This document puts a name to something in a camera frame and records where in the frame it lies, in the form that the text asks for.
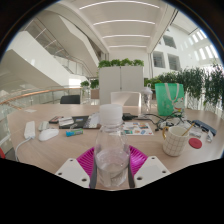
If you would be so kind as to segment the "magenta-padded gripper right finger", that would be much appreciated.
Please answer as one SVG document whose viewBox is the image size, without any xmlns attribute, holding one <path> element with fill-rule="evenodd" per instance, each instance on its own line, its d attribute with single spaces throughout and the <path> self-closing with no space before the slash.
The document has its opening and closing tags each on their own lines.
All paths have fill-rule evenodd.
<svg viewBox="0 0 224 224">
<path fill-rule="evenodd" d="M 130 146 L 128 183 L 130 188 L 140 188 L 169 175 L 169 170 L 156 156 L 146 156 Z"/>
</svg>

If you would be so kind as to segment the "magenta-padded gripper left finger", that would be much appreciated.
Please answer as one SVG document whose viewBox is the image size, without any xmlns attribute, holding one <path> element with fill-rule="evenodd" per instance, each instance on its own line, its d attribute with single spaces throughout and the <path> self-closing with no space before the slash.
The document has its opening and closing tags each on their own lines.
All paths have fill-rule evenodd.
<svg viewBox="0 0 224 224">
<path fill-rule="evenodd" d="M 78 186 L 94 189 L 97 183 L 94 148 L 88 149 L 78 158 L 67 159 L 56 175 Z"/>
</svg>

